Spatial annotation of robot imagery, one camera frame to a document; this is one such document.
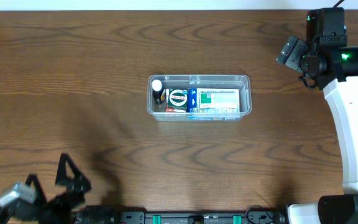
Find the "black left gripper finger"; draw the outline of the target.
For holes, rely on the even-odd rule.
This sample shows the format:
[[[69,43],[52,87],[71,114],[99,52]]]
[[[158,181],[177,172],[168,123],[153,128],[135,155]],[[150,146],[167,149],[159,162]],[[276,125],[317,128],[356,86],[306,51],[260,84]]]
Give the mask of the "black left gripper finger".
[[[77,168],[71,157],[66,153],[60,155],[55,184],[80,193],[87,193],[91,190],[89,179]]]
[[[25,184],[29,187],[33,186],[35,189],[35,204],[36,205],[44,205],[47,203],[47,199],[45,197],[44,191],[41,187],[41,184],[37,178],[36,174],[29,174],[25,181]]]

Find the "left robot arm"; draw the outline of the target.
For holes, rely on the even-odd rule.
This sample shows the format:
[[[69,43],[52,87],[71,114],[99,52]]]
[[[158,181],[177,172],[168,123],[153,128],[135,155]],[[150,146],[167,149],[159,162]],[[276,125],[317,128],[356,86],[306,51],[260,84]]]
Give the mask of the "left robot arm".
[[[17,182],[0,196],[0,223],[11,218],[38,223],[114,223],[117,218],[109,207],[87,206],[74,209],[85,202],[91,190],[88,178],[77,168],[68,154],[61,154],[55,184],[66,191],[48,201],[35,174],[24,183]]]

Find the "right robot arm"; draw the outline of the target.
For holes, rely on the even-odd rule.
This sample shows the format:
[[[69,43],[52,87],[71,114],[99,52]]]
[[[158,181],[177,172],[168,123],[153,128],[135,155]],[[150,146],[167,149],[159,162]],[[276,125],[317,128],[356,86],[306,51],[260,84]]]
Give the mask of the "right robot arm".
[[[358,223],[358,47],[343,45],[340,37],[313,47],[288,38],[277,62],[301,72],[324,93],[333,115],[341,150],[343,194],[322,196],[317,202],[286,207],[279,223]]]

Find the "white green medicine box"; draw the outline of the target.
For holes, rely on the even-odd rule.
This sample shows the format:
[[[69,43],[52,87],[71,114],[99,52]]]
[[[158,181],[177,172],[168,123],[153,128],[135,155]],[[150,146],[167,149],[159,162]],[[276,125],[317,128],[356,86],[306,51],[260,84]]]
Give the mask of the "white green medicine box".
[[[198,88],[197,100],[200,109],[239,109],[239,90]]]

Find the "blue cooling patch box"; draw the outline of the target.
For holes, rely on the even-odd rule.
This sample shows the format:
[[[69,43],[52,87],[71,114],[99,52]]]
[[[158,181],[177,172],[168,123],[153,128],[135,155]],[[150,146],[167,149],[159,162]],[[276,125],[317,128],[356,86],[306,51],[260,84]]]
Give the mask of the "blue cooling patch box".
[[[199,121],[216,121],[216,120],[236,120],[240,118],[240,98],[239,109],[210,108],[200,109],[197,100],[197,88],[189,89],[188,112],[189,119]]]

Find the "dark syrup bottle white cap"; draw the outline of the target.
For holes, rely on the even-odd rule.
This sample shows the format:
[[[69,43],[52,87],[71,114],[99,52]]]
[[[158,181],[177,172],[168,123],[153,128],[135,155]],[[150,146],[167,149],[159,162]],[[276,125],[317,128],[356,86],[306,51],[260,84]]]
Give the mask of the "dark syrup bottle white cap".
[[[154,80],[151,83],[152,87],[152,97],[156,104],[161,105],[165,101],[166,97],[166,89],[164,88],[162,82],[160,80]]]

